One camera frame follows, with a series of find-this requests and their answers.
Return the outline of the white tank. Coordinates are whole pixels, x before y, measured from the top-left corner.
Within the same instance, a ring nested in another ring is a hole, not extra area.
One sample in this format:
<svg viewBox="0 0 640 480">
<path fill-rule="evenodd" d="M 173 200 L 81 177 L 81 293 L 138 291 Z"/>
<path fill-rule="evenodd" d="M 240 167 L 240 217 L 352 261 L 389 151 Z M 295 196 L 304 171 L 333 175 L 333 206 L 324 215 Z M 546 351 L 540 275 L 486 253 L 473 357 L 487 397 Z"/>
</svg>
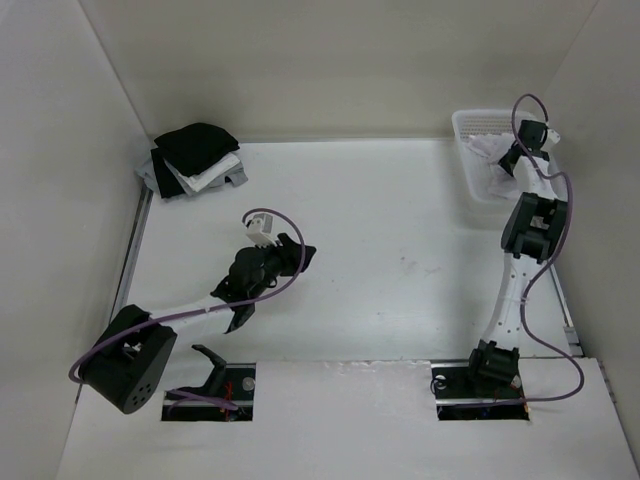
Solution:
<svg viewBox="0 0 640 480">
<path fill-rule="evenodd" d="M 471 185 L 485 199 L 515 201 L 518 197 L 516 180 L 498 166 L 513 141 L 512 134 L 501 133 L 471 135 L 465 144 L 473 167 Z"/>
<path fill-rule="evenodd" d="M 216 179 L 222 178 L 224 174 L 239 166 L 240 163 L 241 160 L 235 154 L 228 153 L 217 163 L 210 166 L 203 172 L 191 176 L 186 176 L 181 174 L 168 161 L 165 161 L 165 165 L 176 177 L 178 183 L 188 195 L 198 193 L 204 190 L 206 187 L 209 187 Z"/>
</svg>

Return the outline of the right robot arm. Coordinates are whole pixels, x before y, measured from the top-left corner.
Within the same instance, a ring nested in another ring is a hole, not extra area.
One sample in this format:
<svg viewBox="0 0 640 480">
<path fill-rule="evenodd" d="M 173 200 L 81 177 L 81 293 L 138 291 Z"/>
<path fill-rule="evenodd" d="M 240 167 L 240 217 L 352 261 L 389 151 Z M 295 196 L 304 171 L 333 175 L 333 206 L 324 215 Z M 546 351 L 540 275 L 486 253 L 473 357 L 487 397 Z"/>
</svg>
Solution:
<svg viewBox="0 0 640 480">
<path fill-rule="evenodd" d="M 543 151 L 547 125 L 523 120 L 516 128 L 514 143 L 498 162 L 517 180 L 520 189 L 501 236 L 502 282 L 490 322 L 463 373 L 466 388 L 479 396 L 521 388 L 518 370 L 521 332 L 550 351 L 566 355 L 533 335 L 523 313 L 533 284 L 543 275 L 563 238 L 568 204 L 554 191 L 548 172 L 549 156 Z"/>
</svg>

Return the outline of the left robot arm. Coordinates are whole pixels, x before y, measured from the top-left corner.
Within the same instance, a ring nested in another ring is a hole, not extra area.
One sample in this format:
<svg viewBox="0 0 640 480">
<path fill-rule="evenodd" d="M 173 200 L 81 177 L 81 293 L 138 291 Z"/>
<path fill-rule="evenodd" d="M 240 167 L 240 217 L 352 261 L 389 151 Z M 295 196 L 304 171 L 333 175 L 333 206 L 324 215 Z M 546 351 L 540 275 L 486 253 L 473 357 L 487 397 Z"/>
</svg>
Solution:
<svg viewBox="0 0 640 480">
<path fill-rule="evenodd" d="M 223 313 L 228 334 L 255 313 L 255 305 L 286 290 L 308 268 L 317 248 L 281 233 L 271 244 L 239 250 L 228 274 L 204 304 L 154 317 L 137 305 L 123 307 L 96 344 L 70 371 L 70 378 L 100 393 L 124 414 L 139 410 L 161 383 L 178 340 L 171 322 Z"/>
</svg>

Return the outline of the white folded tank top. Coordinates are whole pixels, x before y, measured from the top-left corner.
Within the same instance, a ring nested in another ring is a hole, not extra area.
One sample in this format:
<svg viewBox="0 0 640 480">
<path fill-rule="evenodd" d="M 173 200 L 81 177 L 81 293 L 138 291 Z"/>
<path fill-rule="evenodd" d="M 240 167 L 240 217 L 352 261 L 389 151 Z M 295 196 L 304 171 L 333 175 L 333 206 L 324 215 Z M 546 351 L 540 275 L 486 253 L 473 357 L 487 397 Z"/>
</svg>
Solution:
<svg viewBox="0 0 640 480">
<path fill-rule="evenodd" d="M 191 176 L 186 176 L 181 174 L 168 161 L 165 161 L 165 165 L 176 177 L 178 183 L 188 195 L 198 193 L 204 190 L 206 187 L 209 187 L 216 179 L 222 178 L 224 174 L 239 166 L 240 163 L 241 160 L 235 154 L 228 153 L 217 163 L 210 166 L 203 172 Z"/>
</svg>

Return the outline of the lower black folded tank top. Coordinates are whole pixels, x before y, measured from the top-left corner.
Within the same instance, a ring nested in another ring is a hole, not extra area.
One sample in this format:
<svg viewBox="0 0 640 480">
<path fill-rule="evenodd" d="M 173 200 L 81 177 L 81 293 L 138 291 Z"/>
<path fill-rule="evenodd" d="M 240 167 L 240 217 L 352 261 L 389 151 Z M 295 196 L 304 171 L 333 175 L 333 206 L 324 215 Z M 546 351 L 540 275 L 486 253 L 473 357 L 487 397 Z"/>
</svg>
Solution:
<svg viewBox="0 0 640 480">
<path fill-rule="evenodd" d="M 151 150 L 151 161 L 162 199 L 167 200 L 186 194 L 184 188 L 171 172 L 158 149 Z"/>
</svg>

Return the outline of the black folded tank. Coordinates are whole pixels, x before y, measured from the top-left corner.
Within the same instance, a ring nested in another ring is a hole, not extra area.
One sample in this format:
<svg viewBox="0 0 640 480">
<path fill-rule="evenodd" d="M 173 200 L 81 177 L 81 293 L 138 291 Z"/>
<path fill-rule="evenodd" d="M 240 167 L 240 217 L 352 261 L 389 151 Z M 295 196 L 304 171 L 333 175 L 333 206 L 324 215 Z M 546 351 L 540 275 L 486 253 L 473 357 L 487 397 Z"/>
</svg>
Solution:
<svg viewBox="0 0 640 480">
<path fill-rule="evenodd" d="M 158 149 L 151 150 L 151 161 L 162 199 L 167 200 L 186 194 L 184 188 L 171 172 Z"/>
<path fill-rule="evenodd" d="M 202 122 L 164 133 L 154 143 L 163 158 L 187 177 L 201 174 L 240 148 L 227 130 Z"/>
</svg>

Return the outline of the grey folded tank top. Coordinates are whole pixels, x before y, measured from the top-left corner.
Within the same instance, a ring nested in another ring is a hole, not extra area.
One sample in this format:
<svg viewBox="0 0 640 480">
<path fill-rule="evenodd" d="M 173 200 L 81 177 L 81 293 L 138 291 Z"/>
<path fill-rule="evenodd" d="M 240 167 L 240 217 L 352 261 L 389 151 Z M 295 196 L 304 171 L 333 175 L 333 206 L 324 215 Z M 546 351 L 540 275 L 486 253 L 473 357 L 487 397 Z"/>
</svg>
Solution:
<svg viewBox="0 0 640 480">
<path fill-rule="evenodd" d="M 155 179 L 155 175 L 153 172 L 153 166 L 152 166 L 152 161 L 151 161 L 151 157 L 149 157 L 144 163 L 142 163 L 141 165 L 139 165 L 136 169 L 135 169 L 135 173 L 143 180 L 144 184 L 151 189 L 153 192 L 160 194 L 159 193 L 159 189 L 158 189 L 158 185 Z M 248 181 L 248 177 L 245 173 L 244 170 L 244 165 L 241 161 L 240 165 L 233 168 L 232 170 L 230 170 L 228 173 L 224 174 L 222 178 L 218 178 L 216 179 L 209 187 L 206 187 L 204 190 L 209 190 L 209 189 L 219 189 L 222 186 L 224 186 L 225 184 L 230 184 L 233 187 L 238 187 L 243 185 L 244 183 L 246 183 Z M 202 191 L 195 193 L 195 194 L 191 194 L 188 195 L 187 193 L 185 194 L 186 196 L 193 196 L 196 194 L 201 193 Z"/>
</svg>

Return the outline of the white plastic basket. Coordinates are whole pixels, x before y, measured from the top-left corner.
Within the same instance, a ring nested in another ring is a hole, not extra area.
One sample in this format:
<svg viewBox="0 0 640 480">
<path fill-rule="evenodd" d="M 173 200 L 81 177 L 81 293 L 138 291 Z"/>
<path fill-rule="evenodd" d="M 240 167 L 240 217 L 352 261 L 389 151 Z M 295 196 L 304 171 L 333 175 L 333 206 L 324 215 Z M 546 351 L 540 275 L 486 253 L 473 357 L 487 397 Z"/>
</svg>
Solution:
<svg viewBox="0 0 640 480">
<path fill-rule="evenodd" d="M 481 215 L 511 212 L 517 181 L 498 166 L 514 142 L 510 109 L 467 109 L 452 114 L 455 143 L 471 209 Z"/>
</svg>

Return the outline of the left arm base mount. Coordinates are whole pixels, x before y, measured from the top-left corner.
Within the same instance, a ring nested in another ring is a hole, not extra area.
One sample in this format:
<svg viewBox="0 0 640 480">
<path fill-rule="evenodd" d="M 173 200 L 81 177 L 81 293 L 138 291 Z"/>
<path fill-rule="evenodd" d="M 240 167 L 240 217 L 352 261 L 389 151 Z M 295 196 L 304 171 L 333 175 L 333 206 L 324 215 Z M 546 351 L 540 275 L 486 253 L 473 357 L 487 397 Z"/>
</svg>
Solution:
<svg viewBox="0 0 640 480">
<path fill-rule="evenodd" d="M 163 422 L 251 422 L 256 391 L 256 364 L 215 367 L 200 387 L 181 387 L 195 398 L 166 393 Z"/>
</svg>

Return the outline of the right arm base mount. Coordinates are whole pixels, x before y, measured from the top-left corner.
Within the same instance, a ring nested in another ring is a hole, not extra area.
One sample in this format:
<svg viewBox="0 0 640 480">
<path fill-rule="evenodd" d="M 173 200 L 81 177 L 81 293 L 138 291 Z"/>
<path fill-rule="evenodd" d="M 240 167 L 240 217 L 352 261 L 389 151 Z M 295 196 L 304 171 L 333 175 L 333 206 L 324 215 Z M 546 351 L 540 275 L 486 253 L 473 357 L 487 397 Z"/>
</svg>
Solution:
<svg viewBox="0 0 640 480">
<path fill-rule="evenodd" d="M 495 380 L 472 381 L 466 362 L 431 364 L 431 393 L 441 421 L 528 421 L 520 378 L 509 384 Z"/>
</svg>

